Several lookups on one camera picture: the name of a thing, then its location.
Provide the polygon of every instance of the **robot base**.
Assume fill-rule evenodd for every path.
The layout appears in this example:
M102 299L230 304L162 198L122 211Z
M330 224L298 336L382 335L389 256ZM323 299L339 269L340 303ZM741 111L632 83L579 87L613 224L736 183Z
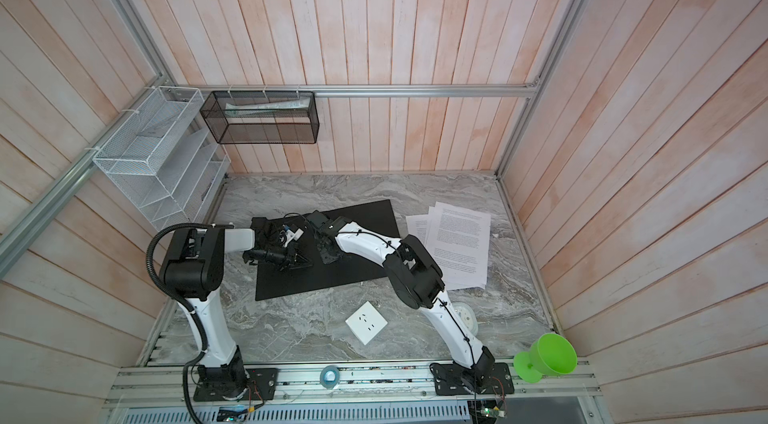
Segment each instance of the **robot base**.
M275 398L275 383L277 382L277 369L247 369L248 387L251 393L251 399L258 402L259 394L265 401ZM194 392L196 402L212 402L226 400L224 396L232 391L230 382L200 382ZM248 400L248 391L238 401Z
M432 375L435 376L435 393L438 396L465 396L475 392L468 391L464 381L470 376L464 376L469 372L466 367L459 364L438 364L433 362L429 366ZM485 376L482 385L477 389L477 394L498 394L502 391L506 394L514 394L512 385L512 375L509 373L509 366L504 362L494 362L491 371Z

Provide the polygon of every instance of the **black mat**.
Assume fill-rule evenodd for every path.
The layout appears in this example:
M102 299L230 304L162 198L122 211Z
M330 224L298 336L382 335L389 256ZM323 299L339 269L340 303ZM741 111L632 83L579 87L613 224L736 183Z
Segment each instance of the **black mat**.
M373 232L384 236L400 237L395 214L392 211L392 203L389 202L389 199L342 209L326 210L323 213L331 220L337 217L347 217ZM311 290L327 289L337 285L386 277L384 269L380 265L352 254L345 254L341 259L331 264L322 263L312 231L307 229L307 224L301 217L285 217L273 219L270 222L291 223L304 229L305 234L298 242L298 251L314 265L305 269L283 272L278 272L274 265L258 265L256 300L272 299L283 295L305 293Z

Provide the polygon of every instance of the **black mesh basket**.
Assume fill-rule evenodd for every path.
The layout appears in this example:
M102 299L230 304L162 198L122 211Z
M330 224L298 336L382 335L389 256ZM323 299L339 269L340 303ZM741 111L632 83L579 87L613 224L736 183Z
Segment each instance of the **black mesh basket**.
M315 143L315 94L215 90L200 110L218 143Z

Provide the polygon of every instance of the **green cup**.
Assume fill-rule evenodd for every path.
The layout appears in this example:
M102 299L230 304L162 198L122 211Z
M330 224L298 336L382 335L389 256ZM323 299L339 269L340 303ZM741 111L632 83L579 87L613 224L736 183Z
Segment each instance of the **green cup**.
M547 333L531 344L529 352L514 356L514 370L527 382L538 382L542 376L565 376L576 369L576 351L563 336Z

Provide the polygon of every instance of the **vent grille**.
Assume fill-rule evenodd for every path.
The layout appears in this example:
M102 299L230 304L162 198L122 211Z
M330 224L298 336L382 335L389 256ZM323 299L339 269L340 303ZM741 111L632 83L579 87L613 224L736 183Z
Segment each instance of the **vent grille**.
M203 422L216 422L218 406L197 408ZM471 422L466 401L359 402L338 404L286 404L266 406L248 415L246 422ZM192 422L183 407L128 410L122 424L185 424Z

